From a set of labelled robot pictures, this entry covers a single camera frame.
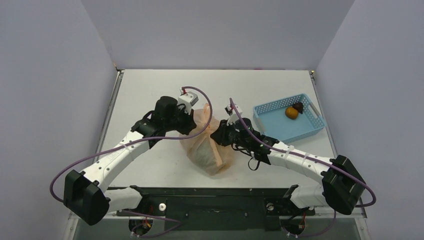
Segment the orange plastic bag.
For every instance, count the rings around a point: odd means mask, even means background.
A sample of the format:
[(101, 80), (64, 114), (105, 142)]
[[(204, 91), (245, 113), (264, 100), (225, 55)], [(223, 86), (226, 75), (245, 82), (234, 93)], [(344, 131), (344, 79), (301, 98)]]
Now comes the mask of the orange plastic bag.
[(230, 146), (221, 146), (211, 138), (211, 134), (218, 129), (220, 122), (214, 117), (208, 121), (210, 114), (211, 108), (207, 103), (203, 108), (194, 110), (193, 119), (196, 128), (189, 134), (197, 134), (205, 125), (207, 128), (201, 134), (181, 139), (179, 142), (194, 165), (209, 176), (214, 176), (229, 169), (234, 164), (235, 156)]

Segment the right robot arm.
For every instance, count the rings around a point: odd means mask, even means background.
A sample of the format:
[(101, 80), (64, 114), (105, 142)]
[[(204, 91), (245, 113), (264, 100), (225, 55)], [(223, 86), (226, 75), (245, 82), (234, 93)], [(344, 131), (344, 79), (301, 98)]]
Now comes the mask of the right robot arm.
[(330, 207), (340, 214), (350, 215), (357, 207), (365, 182), (347, 157), (311, 155), (254, 130), (248, 118), (244, 118), (244, 122), (247, 126), (239, 120), (233, 124), (221, 120), (210, 137), (220, 146), (232, 146), (259, 162), (284, 167), (318, 183), (316, 186), (292, 185), (282, 199), (287, 213)]

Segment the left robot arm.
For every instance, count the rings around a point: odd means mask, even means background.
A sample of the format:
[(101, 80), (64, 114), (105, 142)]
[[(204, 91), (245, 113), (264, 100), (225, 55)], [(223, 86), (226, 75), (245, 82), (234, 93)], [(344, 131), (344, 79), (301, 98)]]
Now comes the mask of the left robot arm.
[(188, 135), (196, 128), (192, 107), (199, 100), (193, 92), (178, 98), (162, 96), (149, 111), (138, 120), (116, 145), (118, 148), (80, 172), (70, 171), (64, 181), (63, 204), (92, 226), (110, 212), (132, 210), (143, 215), (149, 209), (149, 201), (137, 186), (109, 189), (113, 180), (138, 156), (150, 150), (161, 137), (171, 131)]

